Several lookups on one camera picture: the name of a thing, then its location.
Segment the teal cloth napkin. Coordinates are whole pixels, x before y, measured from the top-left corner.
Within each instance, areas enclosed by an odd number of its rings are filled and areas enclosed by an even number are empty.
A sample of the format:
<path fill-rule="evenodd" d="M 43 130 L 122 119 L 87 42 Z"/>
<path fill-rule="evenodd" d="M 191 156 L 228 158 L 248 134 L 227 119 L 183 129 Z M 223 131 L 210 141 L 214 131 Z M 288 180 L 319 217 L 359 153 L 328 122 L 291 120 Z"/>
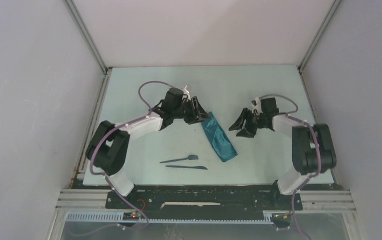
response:
<path fill-rule="evenodd" d="M 210 118 L 201 123 L 202 129 L 217 157 L 221 162 L 225 163 L 235 158 L 238 153 L 228 139 L 225 131 L 215 118 L 214 114 L 212 112 L 208 112 L 208 116 Z"/>

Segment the dark plastic knife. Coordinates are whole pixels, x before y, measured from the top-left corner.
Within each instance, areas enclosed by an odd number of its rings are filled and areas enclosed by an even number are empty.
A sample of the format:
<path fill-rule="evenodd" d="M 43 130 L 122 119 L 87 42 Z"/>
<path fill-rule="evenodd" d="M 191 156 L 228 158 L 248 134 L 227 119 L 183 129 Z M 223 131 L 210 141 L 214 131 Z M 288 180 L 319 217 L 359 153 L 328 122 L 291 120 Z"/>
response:
<path fill-rule="evenodd" d="M 198 166 L 183 166 L 183 165 L 166 165 L 167 168 L 176 168 L 176 169 L 196 169 L 196 170 L 208 170 L 207 167 L 198 165 Z"/>

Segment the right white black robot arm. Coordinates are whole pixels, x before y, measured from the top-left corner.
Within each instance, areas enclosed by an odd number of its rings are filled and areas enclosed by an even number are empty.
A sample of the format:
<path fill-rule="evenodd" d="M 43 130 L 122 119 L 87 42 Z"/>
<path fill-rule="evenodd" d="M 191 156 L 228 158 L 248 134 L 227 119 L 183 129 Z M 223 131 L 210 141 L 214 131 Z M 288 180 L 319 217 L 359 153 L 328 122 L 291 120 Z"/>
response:
<path fill-rule="evenodd" d="M 275 184 L 277 191 L 269 196 L 272 207 L 284 208 L 290 201 L 289 195 L 297 193 L 311 179 L 333 169 L 337 164 L 336 152 L 329 126 L 325 123 L 310 124 L 292 114 L 295 109 L 281 112 L 277 106 L 277 94 L 256 97 L 250 107 L 244 108 L 235 122 L 228 128 L 237 131 L 238 137 L 254 138 L 259 129 L 281 133 L 292 142 L 292 167 Z"/>

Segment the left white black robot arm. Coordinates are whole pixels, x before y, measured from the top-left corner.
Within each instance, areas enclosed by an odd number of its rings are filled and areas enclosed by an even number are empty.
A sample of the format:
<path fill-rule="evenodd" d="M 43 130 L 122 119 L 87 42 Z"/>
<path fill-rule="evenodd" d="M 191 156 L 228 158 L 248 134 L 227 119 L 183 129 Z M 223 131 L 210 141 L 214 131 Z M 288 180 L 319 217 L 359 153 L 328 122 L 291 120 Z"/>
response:
<path fill-rule="evenodd" d="M 132 191 L 135 184 L 124 169 L 129 143 L 165 129 L 176 119 L 192 125 L 209 120 L 210 116 L 187 89 L 172 87 L 144 116 L 120 124 L 105 120 L 98 125 L 85 153 L 90 161 L 89 171 L 106 180 L 119 194 L 117 201 L 124 208 L 131 208 L 137 202 L 137 195 Z"/>

